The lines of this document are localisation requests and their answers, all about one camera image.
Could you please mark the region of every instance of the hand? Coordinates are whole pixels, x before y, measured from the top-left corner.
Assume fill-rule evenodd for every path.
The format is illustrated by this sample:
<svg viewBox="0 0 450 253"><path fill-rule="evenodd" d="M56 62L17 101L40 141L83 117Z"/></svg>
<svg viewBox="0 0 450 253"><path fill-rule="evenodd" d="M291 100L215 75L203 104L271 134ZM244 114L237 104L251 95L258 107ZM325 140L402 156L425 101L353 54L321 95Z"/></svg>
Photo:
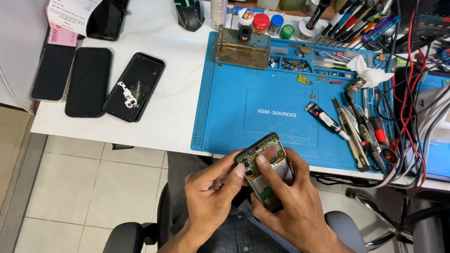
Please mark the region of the hand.
<svg viewBox="0 0 450 253"><path fill-rule="evenodd" d="M204 241L225 221L231 201L241 189L245 167L234 163L239 152L233 151L185 179L190 229Z"/></svg>
<svg viewBox="0 0 450 253"><path fill-rule="evenodd" d="M252 214L304 253L352 252L325 222L319 191L310 181L309 165L292 149L285 150L295 171L292 186L281 180L264 156L259 155L256 159L259 170L281 200L284 210L268 211L252 193Z"/></svg>

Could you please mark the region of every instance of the brass pcb holder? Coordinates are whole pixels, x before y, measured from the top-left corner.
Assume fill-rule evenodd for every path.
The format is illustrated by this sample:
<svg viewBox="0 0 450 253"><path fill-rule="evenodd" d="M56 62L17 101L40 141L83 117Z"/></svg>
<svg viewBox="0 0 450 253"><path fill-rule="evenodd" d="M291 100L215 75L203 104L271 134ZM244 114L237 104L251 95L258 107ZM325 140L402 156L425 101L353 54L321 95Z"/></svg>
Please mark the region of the brass pcb holder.
<svg viewBox="0 0 450 253"><path fill-rule="evenodd" d="M266 69L270 54L269 35L252 34L250 40L241 42L238 30L220 27L217 34L215 60L251 68Z"/></svg>

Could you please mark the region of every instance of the white wall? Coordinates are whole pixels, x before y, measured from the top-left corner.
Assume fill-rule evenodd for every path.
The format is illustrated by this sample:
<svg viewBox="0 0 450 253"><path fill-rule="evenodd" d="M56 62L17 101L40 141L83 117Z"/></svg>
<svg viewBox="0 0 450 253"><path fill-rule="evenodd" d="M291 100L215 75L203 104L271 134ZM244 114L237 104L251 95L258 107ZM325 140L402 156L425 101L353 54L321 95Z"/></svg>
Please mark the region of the white wall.
<svg viewBox="0 0 450 253"><path fill-rule="evenodd" d="M47 32L49 0L6 0L0 8L0 67L19 101L31 107L30 91ZM20 107L0 78L0 103Z"/></svg>

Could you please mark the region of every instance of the paper note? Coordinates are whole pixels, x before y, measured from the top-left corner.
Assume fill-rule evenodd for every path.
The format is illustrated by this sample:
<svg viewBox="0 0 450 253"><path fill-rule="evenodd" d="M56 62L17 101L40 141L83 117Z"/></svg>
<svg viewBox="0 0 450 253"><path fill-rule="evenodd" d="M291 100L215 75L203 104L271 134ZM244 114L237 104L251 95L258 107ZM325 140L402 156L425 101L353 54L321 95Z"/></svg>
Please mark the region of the paper note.
<svg viewBox="0 0 450 253"><path fill-rule="evenodd" d="M45 10L47 11L48 17L49 7L47 6ZM69 31L64 27L61 27L60 25L50 22L50 20L49 25L50 25L50 35L48 41L49 44L77 46L76 40L78 33Z"/></svg>
<svg viewBox="0 0 450 253"><path fill-rule="evenodd" d="M50 0L49 20L72 32L86 36L89 16L102 0Z"/></svg>

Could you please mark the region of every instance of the computer mouse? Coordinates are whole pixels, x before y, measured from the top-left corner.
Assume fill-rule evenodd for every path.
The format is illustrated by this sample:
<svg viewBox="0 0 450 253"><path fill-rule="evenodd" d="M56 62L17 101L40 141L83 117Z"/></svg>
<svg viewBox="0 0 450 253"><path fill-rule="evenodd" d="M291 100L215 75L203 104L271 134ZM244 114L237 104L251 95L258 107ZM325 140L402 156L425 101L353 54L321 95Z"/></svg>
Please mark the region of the computer mouse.
<svg viewBox="0 0 450 253"><path fill-rule="evenodd" d="M178 24L184 29L195 32L198 30L205 17L200 9L199 0L174 0Z"/></svg>

